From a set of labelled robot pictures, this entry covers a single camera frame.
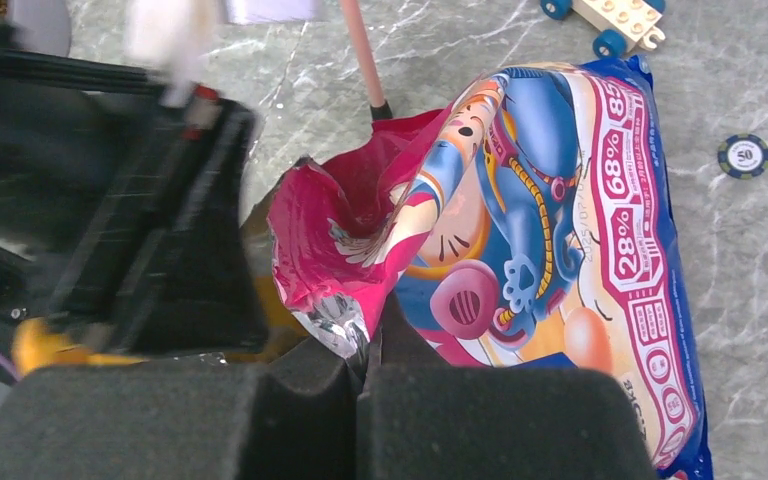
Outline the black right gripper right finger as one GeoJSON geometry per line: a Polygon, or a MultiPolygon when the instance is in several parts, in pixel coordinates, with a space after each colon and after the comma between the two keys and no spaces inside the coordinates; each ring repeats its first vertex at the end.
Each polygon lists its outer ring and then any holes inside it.
{"type": "Polygon", "coordinates": [[[586,369],[448,365],[386,300],[357,401],[360,479],[652,479],[631,405],[586,369]]]}

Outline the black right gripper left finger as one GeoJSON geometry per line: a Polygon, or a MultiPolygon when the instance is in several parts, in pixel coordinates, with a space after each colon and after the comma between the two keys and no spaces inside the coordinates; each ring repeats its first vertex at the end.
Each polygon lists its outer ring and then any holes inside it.
{"type": "Polygon", "coordinates": [[[351,479],[355,392],[307,339],[269,363],[59,366],[0,408],[0,479],[351,479]]]}

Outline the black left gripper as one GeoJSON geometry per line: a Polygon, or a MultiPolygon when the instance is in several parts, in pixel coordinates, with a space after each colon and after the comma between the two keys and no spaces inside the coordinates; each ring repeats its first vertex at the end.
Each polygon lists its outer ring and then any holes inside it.
{"type": "Polygon", "coordinates": [[[254,353],[239,232],[258,123],[202,85],[22,48],[0,19],[0,311],[102,352],[254,353]]]}

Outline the yellow plastic scoop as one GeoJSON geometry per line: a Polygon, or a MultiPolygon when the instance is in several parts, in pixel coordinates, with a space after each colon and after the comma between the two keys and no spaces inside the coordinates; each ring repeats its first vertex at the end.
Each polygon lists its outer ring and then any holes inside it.
{"type": "MultiPolygon", "coordinates": [[[[272,276],[258,276],[254,285],[264,308],[270,327],[270,335],[262,352],[222,353],[213,352],[198,355],[166,355],[166,360],[194,360],[211,366],[226,366],[233,363],[269,363],[290,351],[307,336],[308,332],[283,306],[272,276]]],[[[78,344],[65,334],[49,330],[41,317],[23,321],[16,330],[12,359],[18,373],[25,376],[32,371],[55,365],[132,365],[148,362],[144,356],[98,353],[78,344]]]]}

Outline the pink pet food bag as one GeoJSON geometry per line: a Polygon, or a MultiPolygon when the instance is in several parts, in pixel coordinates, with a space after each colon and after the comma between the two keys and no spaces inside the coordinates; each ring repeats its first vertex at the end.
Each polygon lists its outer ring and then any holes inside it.
{"type": "Polygon", "coordinates": [[[299,323],[351,358],[395,294],[450,364],[607,373],[658,475],[711,478],[647,59],[507,66],[374,130],[270,194],[272,276],[299,323]]]}

